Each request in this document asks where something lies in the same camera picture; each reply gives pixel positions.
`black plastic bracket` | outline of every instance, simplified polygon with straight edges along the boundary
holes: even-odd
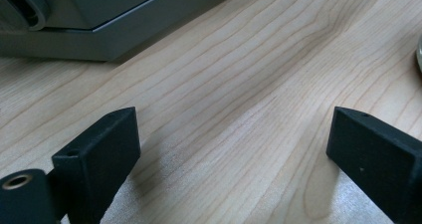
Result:
[[[54,169],[0,180],[0,223],[100,223],[140,157],[136,112],[111,112],[53,155]]]
[[[421,141],[367,113],[335,108],[326,154],[393,222],[422,222]]]

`wooden table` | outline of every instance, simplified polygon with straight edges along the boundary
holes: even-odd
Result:
[[[226,0],[123,64],[0,59],[0,174],[136,107],[104,223],[390,223],[325,155],[332,111],[422,138],[422,0]]]

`light wood surface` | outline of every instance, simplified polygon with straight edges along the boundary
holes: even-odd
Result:
[[[325,155],[332,111],[422,138],[422,0],[226,0],[127,62],[0,58],[0,174],[136,107],[104,223],[390,223]]]

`screw hole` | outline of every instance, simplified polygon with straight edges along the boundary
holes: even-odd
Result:
[[[69,152],[68,152],[68,156],[76,156],[76,155],[78,155],[79,154],[79,152],[77,151],[77,150],[70,150]]]
[[[2,187],[5,190],[13,190],[26,185],[31,179],[32,175],[29,174],[18,175],[7,180]]]

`gray plastic housing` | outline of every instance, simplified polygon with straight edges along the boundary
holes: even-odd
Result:
[[[0,0],[0,56],[112,60],[216,1]]]

